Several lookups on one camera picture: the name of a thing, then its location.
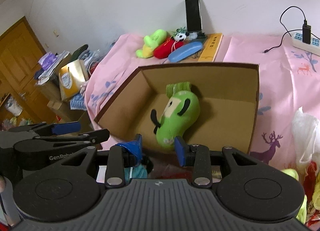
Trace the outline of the small panda plush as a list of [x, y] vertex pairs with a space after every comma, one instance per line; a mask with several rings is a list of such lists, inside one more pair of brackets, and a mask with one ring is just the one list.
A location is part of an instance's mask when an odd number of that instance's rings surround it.
[[207, 36], [203, 32], [189, 32], [185, 27], [178, 28], [176, 32], [173, 33], [172, 38], [175, 41], [183, 41], [183, 42], [194, 42], [200, 41], [204, 42], [207, 39]]

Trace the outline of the blue patterned cloth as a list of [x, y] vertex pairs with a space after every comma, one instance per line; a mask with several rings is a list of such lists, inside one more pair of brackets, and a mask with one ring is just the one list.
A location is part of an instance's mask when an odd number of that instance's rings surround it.
[[71, 110], [87, 110], [84, 97], [81, 94], [76, 94], [74, 97], [72, 97], [69, 105]]

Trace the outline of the blue glasses case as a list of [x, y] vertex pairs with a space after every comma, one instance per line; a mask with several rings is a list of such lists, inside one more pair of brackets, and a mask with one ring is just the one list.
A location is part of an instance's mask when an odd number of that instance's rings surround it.
[[186, 45], [179, 47], [174, 50], [169, 56], [168, 60], [171, 63], [180, 62], [181, 60], [191, 56], [198, 51], [203, 49], [203, 44], [201, 42], [190, 42]]

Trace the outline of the yellow paper bag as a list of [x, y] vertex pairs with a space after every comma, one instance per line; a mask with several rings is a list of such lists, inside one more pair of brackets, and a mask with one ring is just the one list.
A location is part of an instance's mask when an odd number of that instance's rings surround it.
[[82, 85], [89, 79], [83, 60], [75, 60], [59, 70], [61, 100], [68, 101], [80, 92]]

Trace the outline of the red plush item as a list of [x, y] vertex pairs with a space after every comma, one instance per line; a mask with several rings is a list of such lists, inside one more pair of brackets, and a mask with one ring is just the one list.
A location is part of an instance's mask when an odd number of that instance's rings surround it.
[[166, 166], [159, 173], [155, 173], [154, 178], [157, 179], [186, 179], [191, 180], [192, 170], [190, 168], [181, 168], [174, 166]]

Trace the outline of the teal bath mesh sponge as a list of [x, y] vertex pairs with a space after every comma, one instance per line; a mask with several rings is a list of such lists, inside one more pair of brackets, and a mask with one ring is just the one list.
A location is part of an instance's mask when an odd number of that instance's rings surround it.
[[125, 168], [124, 174], [126, 183], [129, 183], [133, 178], [148, 178], [148, 172], [142, 164], [135, 167]]

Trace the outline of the pink deer print tablecloth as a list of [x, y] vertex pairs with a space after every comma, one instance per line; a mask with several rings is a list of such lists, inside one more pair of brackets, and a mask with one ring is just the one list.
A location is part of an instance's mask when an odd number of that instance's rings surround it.
[[121, 35], [85, 90], [93, 127], [108, 129], [114, 140], [141, 133], [144, 147], [159, 151], [150, 112], [164, 109], [167, 84], [189, 81], [205, 104], [185, 135], [187, 141], [213, 150], [230, 145], [263, 153], [269, 149], [269, 134], [275, 133], [279, 147], [270, 154], [269, 164], [277, 169], [294, 167], [291, 121], [299, 107], [319, 116], [319, 65], [302, 72], [309, 66], [306, 55], [290, 41], [266, 53], [276, 41], [274, 36], [229, 36], [220, 48], [221, 61], [168, 63], [137, 58], [142, 37]]

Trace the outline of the green avocado plush toy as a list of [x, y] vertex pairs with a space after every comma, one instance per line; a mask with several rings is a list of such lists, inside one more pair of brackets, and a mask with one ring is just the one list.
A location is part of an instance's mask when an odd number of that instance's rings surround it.
[[155, 128], [157, 143], [166, 150], [174, 148], [176, 136], [183, 136], [199, 118], [200, 102], [196, 94], [191, 91], [190, 82], [173, 83], [166, 86], [168, 103], [160, 119], [157, 111], [151, 111], [150, 119]]

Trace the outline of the brown cardboard box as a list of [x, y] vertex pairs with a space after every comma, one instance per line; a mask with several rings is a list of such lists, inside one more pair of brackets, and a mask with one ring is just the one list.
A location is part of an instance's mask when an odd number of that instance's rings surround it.
[[258, 110], [259, 67], [245, 63], [179, 63], [137, 68], [95, 117], [113, 137], [143, 136], [150, 152], [191, 144], [249, 151]]

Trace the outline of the purple white paper pile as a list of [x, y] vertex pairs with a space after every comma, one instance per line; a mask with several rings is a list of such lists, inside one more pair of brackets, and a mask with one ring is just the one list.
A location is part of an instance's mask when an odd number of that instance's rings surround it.
[[41, 86], [44, 85], [47, 81], [49, 81], [54, 71], [56, 71], [56, 69], [62, 62], [67, 61], [67, 57], [69, 56], [70, 52], [63, 51], [61, 54], [58, 55], [49, 52], [45, 54], [42, 58], [40, 58], [39, 63], [43, 69], [43, 72], [37, 78], [37, 82], [35, 84]]

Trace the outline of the black charger plug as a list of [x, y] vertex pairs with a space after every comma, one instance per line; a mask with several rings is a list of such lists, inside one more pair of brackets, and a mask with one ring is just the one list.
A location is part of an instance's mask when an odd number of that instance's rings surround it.
[[308, 45], [311, 43], [311, 26], [308, 25], [307, 20], [304, 20], [302, 26], [302, 42]]

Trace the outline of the white plush toy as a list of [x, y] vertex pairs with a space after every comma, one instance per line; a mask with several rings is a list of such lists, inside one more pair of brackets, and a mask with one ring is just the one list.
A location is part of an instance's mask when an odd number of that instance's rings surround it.
[[319, 119], [298, 108], [292, 120], [292, 136], [297, 171], [306, 173], [311, 161], [319, 167]]

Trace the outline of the green yellow plush toy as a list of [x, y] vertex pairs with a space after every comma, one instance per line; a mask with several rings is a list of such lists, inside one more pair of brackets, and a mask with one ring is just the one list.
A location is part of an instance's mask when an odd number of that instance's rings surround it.
[[138, 58], [150, 58], [153, 56], [153, 51], [159, 47], [167, 38], [167, 32], [162, 29], [157, 29], [153, 34], [146, 35], [143, 39], [144, 45], [142, 49], [136, 51]]

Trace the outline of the yellow book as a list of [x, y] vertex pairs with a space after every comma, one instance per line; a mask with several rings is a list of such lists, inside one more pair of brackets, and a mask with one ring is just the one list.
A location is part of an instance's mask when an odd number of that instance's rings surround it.
[[223, 34], [214, 33], [207, 35], [198, 62], [214, 62], [222, 42]]

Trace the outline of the red plush toy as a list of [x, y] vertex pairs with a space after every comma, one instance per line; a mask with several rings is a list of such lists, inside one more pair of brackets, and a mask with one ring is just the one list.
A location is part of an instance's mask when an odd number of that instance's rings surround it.
[[168, 56], [184, 45], [183, 41], [175, 41], [172, 37], [165, 40], [160, 46], [153, 51], [153, 56], [157, 59], [168, 58]]

